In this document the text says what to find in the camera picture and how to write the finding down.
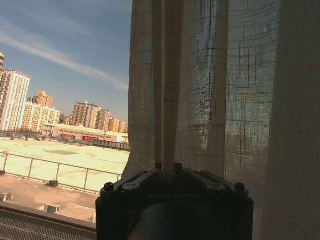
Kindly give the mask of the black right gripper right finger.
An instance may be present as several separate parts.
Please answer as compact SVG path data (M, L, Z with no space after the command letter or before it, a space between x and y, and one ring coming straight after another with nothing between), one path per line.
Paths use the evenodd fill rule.
M178 174L182 180L196 186L206 194L224 194L229 192L229 189L221 182L209 179L189 168L183 168L181 163L174 163L174 172Z

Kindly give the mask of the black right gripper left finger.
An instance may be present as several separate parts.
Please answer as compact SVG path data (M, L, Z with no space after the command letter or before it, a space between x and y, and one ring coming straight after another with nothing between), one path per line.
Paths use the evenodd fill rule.
M151 170L132 172L119 181L120 193L137 193L161 183L162 164L156 163Z

